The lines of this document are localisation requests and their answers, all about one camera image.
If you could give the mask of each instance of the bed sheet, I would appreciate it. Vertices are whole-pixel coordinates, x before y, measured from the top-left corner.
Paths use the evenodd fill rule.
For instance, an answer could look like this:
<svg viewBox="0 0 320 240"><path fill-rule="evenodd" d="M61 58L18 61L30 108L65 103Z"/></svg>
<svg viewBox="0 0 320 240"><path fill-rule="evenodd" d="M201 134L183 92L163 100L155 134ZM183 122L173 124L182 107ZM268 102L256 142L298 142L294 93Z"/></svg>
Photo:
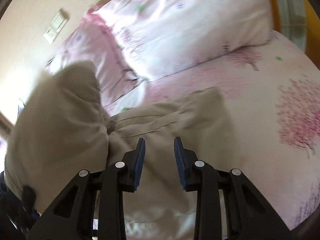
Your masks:
<svg viewBox="0 0 320 240"><path fill-rule="evenodd" d="M293 229L320 202L320 72L281 34L143 84L106 110L114 115L214 86L237 137L230 169L240 168Z"/></svg>

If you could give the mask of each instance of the pink tree pattern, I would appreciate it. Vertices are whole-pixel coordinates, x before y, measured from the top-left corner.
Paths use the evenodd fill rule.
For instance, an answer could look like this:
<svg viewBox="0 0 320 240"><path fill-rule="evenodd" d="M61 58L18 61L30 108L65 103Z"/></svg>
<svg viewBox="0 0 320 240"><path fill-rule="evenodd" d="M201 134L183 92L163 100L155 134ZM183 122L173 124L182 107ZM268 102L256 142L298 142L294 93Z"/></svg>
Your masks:
<svg viewBox="0 0 320 240"><path fill-rule="evenodd" d="M320 137L320 85L308 79L290 82L287 90L279 86L281 103L277 108L280 141L304 148L307 153L311 150L315 155L314 141Z"/></svg>
<svg viewBox="0 0 320 240"><path fill-rule="evenodd" d="M256 66L258 60L262 60L262 56L254 48L245 46L228 54L228 59L234 61L237 67L244 67L249 64L253 70L259 71Z"/></svg>

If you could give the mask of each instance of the pillow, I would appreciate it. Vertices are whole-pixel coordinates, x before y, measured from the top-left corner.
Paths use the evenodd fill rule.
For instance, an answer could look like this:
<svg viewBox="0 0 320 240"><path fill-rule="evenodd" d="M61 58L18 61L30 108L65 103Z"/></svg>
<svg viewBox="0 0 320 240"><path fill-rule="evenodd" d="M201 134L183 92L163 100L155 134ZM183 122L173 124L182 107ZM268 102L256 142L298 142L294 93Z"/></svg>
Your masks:
<svg viewBox="0 0 320 240"><path fill-rule="evenodd" d="M268 40L269 0L112 0L94 12L150 80Z"/></svg>
<svg viewBox="0 0 320 240"><path fill-rule="evenodd" d="M50 70L56 73L83 60L91 60L96 66L103 106L113 103L140 83L141 79L124 62L109 29L86 18L58 50Z"/></svg>
<svg viewBox="0 0 320 240"><path fill-rule="evenodd" d="M21 198L35 190L43 213L82 169L105 168L109 137L94 65L69 66L40 83L17 120L5 157L5 182Z"/></svg>

